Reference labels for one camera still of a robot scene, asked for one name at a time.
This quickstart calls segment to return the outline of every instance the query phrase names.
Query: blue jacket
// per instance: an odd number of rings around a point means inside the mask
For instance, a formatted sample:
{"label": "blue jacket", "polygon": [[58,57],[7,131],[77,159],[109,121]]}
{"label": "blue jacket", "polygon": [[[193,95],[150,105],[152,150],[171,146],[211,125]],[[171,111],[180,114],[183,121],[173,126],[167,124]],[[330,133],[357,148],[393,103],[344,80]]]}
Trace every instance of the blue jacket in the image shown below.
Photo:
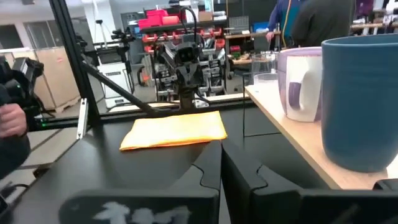
{"label": "blue jacket", "polygon": [[289,6],[289,1],[291,2],[289,15],[287,18],[285,36],[290,36],[290,30],[293,26],[294,19],[296,15],[299,13],[300,6],[304,0],[278,0],[274,10],[272,10],[271,16],[269,18],[268,29],[273,31],[276,28],[276,24],[280,24],[280,31],[283,31],[287,8]]}

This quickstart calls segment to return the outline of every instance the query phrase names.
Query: blue mug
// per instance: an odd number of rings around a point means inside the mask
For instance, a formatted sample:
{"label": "blue mug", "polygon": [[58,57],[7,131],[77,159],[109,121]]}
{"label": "blue mug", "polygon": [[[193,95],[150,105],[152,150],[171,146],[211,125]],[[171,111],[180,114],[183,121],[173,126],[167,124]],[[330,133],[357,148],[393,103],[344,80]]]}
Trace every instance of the blue mug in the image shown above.
{"label": "blue mug", "polygon": [[326,155],[358,172],[384,170],[398,153],[398,35],[322,43]]}

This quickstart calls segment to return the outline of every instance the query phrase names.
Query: person's hand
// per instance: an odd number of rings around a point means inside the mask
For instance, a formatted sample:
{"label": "person's hand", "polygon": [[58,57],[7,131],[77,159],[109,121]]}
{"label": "person's hand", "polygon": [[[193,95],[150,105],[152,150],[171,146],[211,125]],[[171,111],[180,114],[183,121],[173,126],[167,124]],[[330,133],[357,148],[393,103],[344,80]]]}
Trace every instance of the person's hand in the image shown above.
{"label": "person's hand", "polygon": [[26,130],[25,112],[18,104],[0,106],[0,138],[21,136]]}
{"label": "person's hand", "polygon": [[268,42],[271,42],[271,40],[272,40],[272,38],[274,38],[274,36],[275,36],[274,32],[268,32],[266,35]]}

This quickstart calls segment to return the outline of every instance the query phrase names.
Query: black metal frame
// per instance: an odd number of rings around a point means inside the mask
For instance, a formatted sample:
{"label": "black metal frame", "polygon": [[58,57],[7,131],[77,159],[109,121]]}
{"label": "black metal frame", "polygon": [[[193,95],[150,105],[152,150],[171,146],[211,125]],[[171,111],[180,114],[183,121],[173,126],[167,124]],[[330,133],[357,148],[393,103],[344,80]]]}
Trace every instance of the black metal frame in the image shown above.
{"label": "black metal frame", "polygon": [[[60,30],[60,35],[62,36],[63,43],[65,46],[65,51],[68,55],[72,72],[74,74],[76,84],[79,89],[80,96],[82,98],[87,98],[88,100],[88,125],[96,126],[104,123],[113,123],[120,121],[131,121],[137,118],[148,117],[148,114],[141,111],[122,111],[116,113],[99,114],[98,107],[95,101],[93,90],[91,89],[90,80],[88,74],[84,69],[83,62],[81,61],[80,49],[77,46],[75,31],[73,30],[71,18],[67,8],[65,0],[49,0],[53,14],[55,17],[55,22]],[[180,111],[178,105],[172,105],[168,107],[163,107],[158,110],[156,114],[151,117],[164,117],[170,115],[178,114],[190,114],[190,113],[202,113],[206,111],[214,110],[227,110],[234,108],[241,108],[242,101],[246,105],[253,105],[251,100],[248,99],[230,99],[212,102],[208,108],[199,108],[194,110]],[[77,126],[78,118],[67,118],[67,119],[53,119],[49,121],[49,125],[43,127],[43,129],[53,129],[53,128],[66,128],[70,126]]]}

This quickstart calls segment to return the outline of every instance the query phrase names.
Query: yellow envelope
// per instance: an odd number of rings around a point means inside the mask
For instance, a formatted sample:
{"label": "yellow envelope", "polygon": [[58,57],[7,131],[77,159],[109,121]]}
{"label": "yellow envelope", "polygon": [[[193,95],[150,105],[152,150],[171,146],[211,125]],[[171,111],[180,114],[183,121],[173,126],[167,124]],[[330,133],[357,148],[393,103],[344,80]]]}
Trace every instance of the yellow envelope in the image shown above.
{"label": "yellow envelope", "polygon": [[124,137],[120,150],[182,146],[226,137],[219,111],[137,119],[131,131]]}

